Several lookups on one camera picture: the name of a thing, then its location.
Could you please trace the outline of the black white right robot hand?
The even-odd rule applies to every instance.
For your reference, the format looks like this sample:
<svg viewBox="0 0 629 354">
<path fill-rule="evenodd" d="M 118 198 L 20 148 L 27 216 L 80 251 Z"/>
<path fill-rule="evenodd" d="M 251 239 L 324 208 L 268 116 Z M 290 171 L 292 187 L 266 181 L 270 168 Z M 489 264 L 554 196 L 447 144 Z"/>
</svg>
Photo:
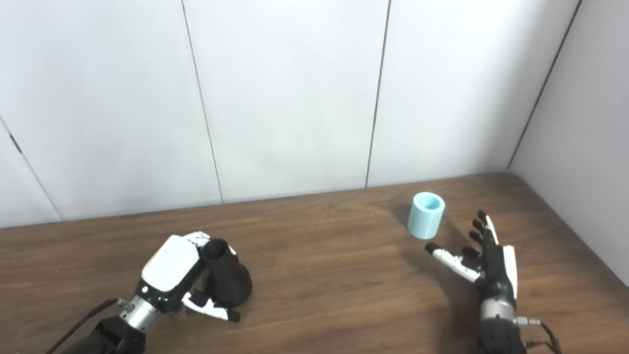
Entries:
<svg viewBox="0 0 629 354">
<path fill-rule="evenodd" d="M 453 255 L 434 242 L 426 244 L 426 251 L 456 275 L 471 282 L 481 300 L 504 300 L 516 308 L 517 264 L 511 245 L 501 245 L 490 216 L 483 210 L 472 221 L 474 230 L 469 236 L 481 247 L 463 247 L 461 256 Z"/>
</svg>

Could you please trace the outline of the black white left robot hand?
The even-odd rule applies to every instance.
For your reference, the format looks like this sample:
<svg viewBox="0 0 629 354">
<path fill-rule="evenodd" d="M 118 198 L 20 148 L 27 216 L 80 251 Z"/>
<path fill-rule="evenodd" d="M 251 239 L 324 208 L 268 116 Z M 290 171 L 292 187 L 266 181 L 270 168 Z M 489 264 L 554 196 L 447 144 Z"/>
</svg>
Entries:
<svg viewBox="0 0 629 354">
<path fill-rule="evenodd" d="M 202 252 L 217 241 L 200 231 L 171 235 L 144 265 L 135 296 L 122 318 L 140 331 L 160 313 L 179 313 L 185 309 L 219 320 L 240 321 L 240 313 L 193 288 L 207 271 Z"/>
</svg>

